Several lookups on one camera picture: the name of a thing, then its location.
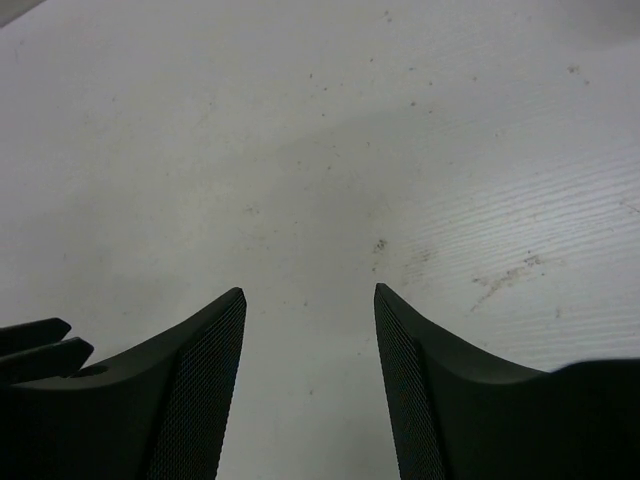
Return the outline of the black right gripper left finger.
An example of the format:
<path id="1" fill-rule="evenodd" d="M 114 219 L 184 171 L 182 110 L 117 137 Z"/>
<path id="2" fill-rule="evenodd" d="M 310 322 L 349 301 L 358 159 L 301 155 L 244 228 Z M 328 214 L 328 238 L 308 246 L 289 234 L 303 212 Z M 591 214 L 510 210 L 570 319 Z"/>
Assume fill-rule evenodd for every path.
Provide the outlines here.
<path id="1" fill-rule="evenodd" d="M 213 479 L 245 328 L 233 288 L 69 377 L 1 383 L 5 479 Z"/>

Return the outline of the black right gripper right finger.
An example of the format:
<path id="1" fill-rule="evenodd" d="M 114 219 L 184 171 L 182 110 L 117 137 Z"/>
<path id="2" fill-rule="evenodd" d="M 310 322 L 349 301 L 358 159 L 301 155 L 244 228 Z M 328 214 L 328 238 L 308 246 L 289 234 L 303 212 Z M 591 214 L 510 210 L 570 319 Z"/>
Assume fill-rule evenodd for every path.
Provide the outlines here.
<path id="1" fill-rule="evenodd" d="M 552 372 L 484 351 L 389 286 L 374 294 L 377 344 L 404 479 L 635 479 L 639 363 Z"/>

